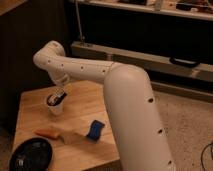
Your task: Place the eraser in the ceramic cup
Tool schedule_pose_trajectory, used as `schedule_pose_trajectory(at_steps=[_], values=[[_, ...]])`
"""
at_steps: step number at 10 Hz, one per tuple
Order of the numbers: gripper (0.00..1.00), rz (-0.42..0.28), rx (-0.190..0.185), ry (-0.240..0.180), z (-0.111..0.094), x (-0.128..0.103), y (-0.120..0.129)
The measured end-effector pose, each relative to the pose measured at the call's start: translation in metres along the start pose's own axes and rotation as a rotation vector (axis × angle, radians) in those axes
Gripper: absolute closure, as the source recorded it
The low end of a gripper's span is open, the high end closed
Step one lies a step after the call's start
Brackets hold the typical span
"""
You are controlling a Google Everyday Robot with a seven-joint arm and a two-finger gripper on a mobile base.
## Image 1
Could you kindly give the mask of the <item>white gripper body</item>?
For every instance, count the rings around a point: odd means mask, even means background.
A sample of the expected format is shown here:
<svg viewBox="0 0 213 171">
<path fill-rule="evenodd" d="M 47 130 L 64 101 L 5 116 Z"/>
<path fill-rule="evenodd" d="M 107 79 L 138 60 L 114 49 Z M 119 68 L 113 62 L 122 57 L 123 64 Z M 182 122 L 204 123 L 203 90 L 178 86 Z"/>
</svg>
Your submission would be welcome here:
<svg viewBox="0 0 213 171">
<path fill-rule="evenodd" d="M 54 93 L 49 95 L 49 105 L 50 106 L 59 105 L 67 95 L 68 93 L 66 92 L 65 87 L 59 86 Z"/>
</svg>

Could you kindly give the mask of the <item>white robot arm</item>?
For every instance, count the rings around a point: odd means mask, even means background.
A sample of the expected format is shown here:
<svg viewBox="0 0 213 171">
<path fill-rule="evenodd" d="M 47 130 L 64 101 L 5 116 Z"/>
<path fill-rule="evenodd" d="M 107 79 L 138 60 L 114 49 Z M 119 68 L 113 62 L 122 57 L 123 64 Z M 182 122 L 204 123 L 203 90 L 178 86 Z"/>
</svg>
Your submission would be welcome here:
<svg viewBox="0 0 213 171">
<path fill-rule="evenodd" d="M 62 87 L 72 77 L 103 85 L 104 104 L 123 171 L 176 171 L 150 78 L 135 65 L 71 58 L 50 41 L 33 56 Z"/>
</svg>

